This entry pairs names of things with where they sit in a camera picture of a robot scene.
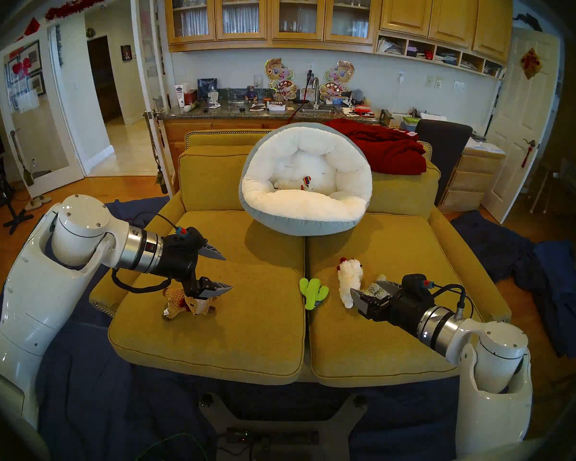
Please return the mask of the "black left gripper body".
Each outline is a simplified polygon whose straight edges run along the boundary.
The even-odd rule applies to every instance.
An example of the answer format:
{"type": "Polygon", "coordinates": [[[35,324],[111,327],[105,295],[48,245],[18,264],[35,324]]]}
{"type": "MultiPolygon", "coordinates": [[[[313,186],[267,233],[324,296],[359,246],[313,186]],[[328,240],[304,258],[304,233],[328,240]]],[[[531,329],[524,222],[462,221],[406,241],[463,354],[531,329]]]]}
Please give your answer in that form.
{"type": "Polygon", "coordinates": [[[175,227],[175,232],[162,238],[162,253],[152,275],[176,280],[183,284],[186,296],[202,293],[196,278],[196,266],[201,249],[208,243],[194,227],[175,227]]]}

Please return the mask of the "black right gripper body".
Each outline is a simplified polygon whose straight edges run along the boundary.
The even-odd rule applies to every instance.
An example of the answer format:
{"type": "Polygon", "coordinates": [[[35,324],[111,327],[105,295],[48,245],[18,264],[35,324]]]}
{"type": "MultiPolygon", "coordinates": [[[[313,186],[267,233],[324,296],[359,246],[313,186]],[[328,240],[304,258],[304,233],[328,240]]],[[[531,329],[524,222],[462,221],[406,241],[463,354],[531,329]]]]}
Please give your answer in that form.
{"type": "Polygon", "coordinates": [[[374,321],[386,321],[417,336],[423,316],[435,305],[425,281],[427,277],[423,274],[404,276],[401,289],[394,296],[386,296],[379,301],[379,320],[374,321]]]}

